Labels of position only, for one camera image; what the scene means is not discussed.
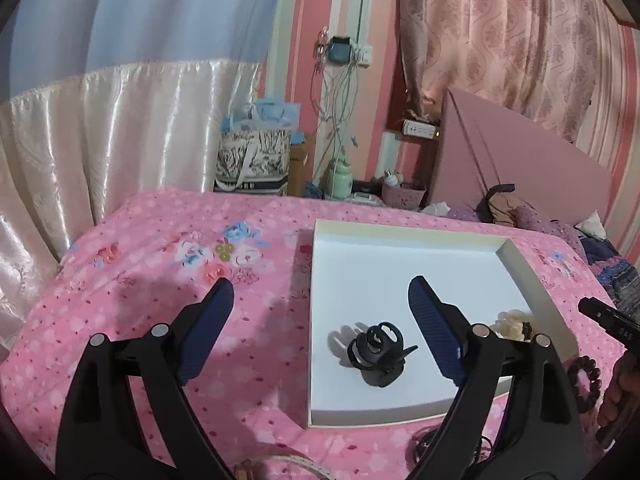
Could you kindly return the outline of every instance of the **flower print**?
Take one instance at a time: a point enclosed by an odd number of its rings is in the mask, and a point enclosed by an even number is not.
[[[239,242],[249,237],[249,226],[245,222],[238,222],[227,227],[224,234],[229,241]]]
[[[558,251],[554,251],[553,253],[551,253],[551,257],[556,262],[564,262],[564,255],[562,253],[559,253]]]
[[[540,249],[536,247],[536,248],[534,248],[533,250],[534,250],[534,251],[535,251],[535,253],[537,254],[538,259],[542,262],[542,264],[543,264],[543,265],[546,265],[546,264],[547,264],[546,256],[545,256],[545,255],[540,251]]]
[[[252,269],[256,274],[273,274],[276,266],[271,260],[260,259],[252,265]]]
[[[234,267],[249,267],[261,257],[262,253],[258,249],[249,247],[248,245],[240,245],[231,258],[231,264]]]
[[[239,269],[236,269],[229,279],[234,285],[240,285],[241,283],[245,285],[253,285],[259,280],[258,276],[256,276],[255,273],[247,267],[240,267]]]
[[[214,256],[209,248],[183,241],[178,244],[175,259],[181,262],[183,267],[201,267],[213,260]]]
[[[172,240],[167,245],[162,248],[163,253],[175,253],[178,250],[178,244],[180,243],[180,238],[176,238]]]
[[[218,240],[218,245],[216,245],[215,248],[216,254],[223,262],[228,262],[235,250],[236,248],[234,245],[228,243],[226,238],[224,241]]]
[[[117,282],[121,285],[135,285],[137,282],[136,278],[130,278],[129,276],[118,276],[116,278]]]
[[[210,262],[202,267],[202,281],[211,286],[219,278],[228,278],[231,272],[225,264]]]
[[[97,252],[97,258],[94,261],[96,267],[102,267],[104,264],[113,263],[118,256],[120,256],[120,249],[118,243],[111,244],[110,246],[103,247]]]
[[[69,290],[73,292],[82,292],[84,291],[84,280],[79,280],[78,282],[70,282]]]

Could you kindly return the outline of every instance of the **black handheld device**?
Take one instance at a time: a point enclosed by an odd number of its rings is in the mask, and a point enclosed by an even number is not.
[[[640,324],[597,298],[582,298],[578,303],[578,311],[597,322],[608,335],[620,341],[629,350],[630,355],[626,355],[623,362],[625,370],[640,369],[637,359],[640,356]],[[607,449],[628,426],[639,404],[640,401],[635,395],[623,395],[618,404],[618,418],[596,433],[596,439],[603,448]]]

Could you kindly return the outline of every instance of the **wall socket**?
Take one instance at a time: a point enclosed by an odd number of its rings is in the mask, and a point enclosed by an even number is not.
[[[422,137],[423,139],[433,139],[438,136],[436,127],[433,126],[433,124],[410,120],[405,120],[402,124],[402,134],[412,137]]]
[[[373,63],[373,47],[371,45],[359,45],[359,48],[360,59],[358,60],[358,65],[371,66],[371,63]]]

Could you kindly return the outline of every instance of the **pink plastic basket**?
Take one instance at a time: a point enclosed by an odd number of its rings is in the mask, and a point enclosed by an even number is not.
[[[382,185],[382,200],[396,209],[418,209],[427,189],[415,180],[405,180],[400,186]]]

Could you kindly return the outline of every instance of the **metal pivot screw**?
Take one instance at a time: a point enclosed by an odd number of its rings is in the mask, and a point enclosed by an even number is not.
[[[151,335],[153,337],[163,337],[168,333],[169,333],[169,325],[167,325],[166,323],[159,323],[151,329]]]
[[[102,343],[104,343],[105,339],[106,338],[104,334],[94,334],[91,336],[91,339],[89,339],[89,344],[91,346],[100,346]]]
[[[491,329],[487,325],[483,324],[474,325],[471,330],[474,335],[477,335],[478,337],[489,337],[489,334],[491,333]]]
[[[549,339],[548,336],[544,334],[538,334],[536,336],[536,343],[538,343],[543,348],[548,348],[549,346],[551,346],[551,339]]]

